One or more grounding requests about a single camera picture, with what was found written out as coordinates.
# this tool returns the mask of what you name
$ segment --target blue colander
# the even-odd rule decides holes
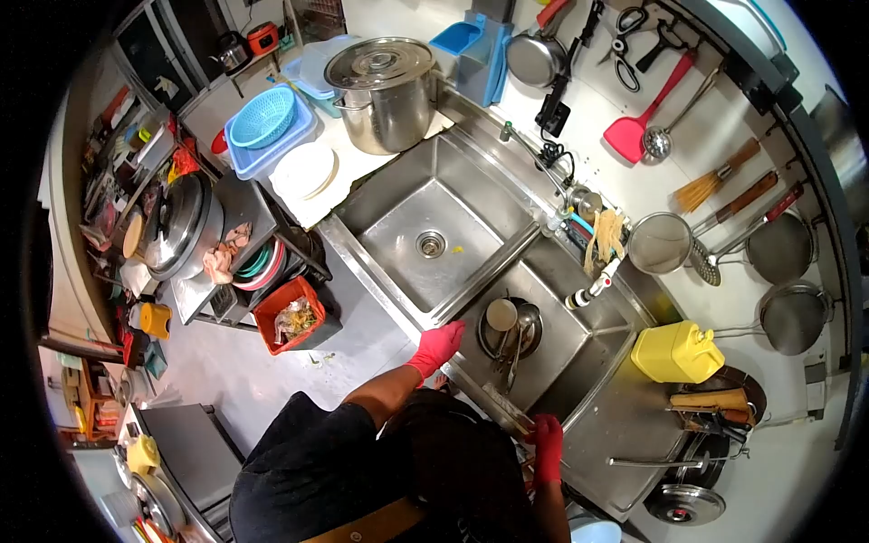
[[[238,112],[229,140],[237,147],[262,149],[283,136],[294,120],[295,93],[288,87],[274,87]]]

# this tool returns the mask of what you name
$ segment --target stainless steel sink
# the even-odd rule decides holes
[[[374,175],[336,213],[429,313],[532,221],[501,187],[448,139],[436,137]]]
[[[536,304],[542,340],[520,361],[507,403],[486,392],[494,385],[504,394],[507,372],[493,369],[473,332],[442,370],[508,430],[522,430],[512,408],[555,414],[565,431],[562,476],[623,520],[663,470],[609,467],[606,457],[667,457],[680,444],[679,426],[663,410],[665,388],[625,362],[636,335],[656,321],[626,280],[635,272],[629,262],[589,306],[564,306],[592,280],[563,233],[540,235],[535,219],[557,202],[552,186],[528,156],[517,158],[524,151],[517,155],[498,142],[497,128],[481,125],[463,123],[398,157],[319,232],[414,341],[453,319],[471,330],[488,304],[507,294]],[[666,297],[652,285],[649,300],[658,304]],[[599,411],[618,416],[597,417]]]

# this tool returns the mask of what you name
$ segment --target red spatula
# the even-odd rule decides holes
[[[646,152],[643,149],[643,132],[646,131],[646,125],[649,119],[654,115],[660,103],[670,94],[682,77],[688,73],[691,66],[694,64],[694,52],[692,50],[685,51],[679,63],[673,69],[673,73],[664,83],[664,88],[658,93],[658,97],[654,99],[652,105],[639,117],[622,117],[616,119],[609,126],[606,132],[603,133],[603,139],[613,146],[620,155],[624,156],[630,163],[636,164]]]

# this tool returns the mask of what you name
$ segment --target brush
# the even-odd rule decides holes
[[[681,189],[673,193],[676,203],[684,213],[690,213],[697,209],[706,199],[718,192],[725,181],[733,177],[733,174],[760,152],[760,141],[756,137],[749,138],[743,143],[740,150],[733,153],[727,161],[708,174],[691,181]]]

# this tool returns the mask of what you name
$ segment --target scissors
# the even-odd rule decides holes
[[[619,79],[619,83],[631,92],[640,92],[640,81],[637,79],[634,67],[625,60],[625,55],[627,55],[626,38],[638,31],[648,18],[649,14],[645,8],[630,7],[619,13],[615,20],[615,28],[603,18],[600,20],[600,24],[613,37],[613,41],[610,43],[606,55],[599,60],[598,65],[605,63],[615,54],[615,76]]]

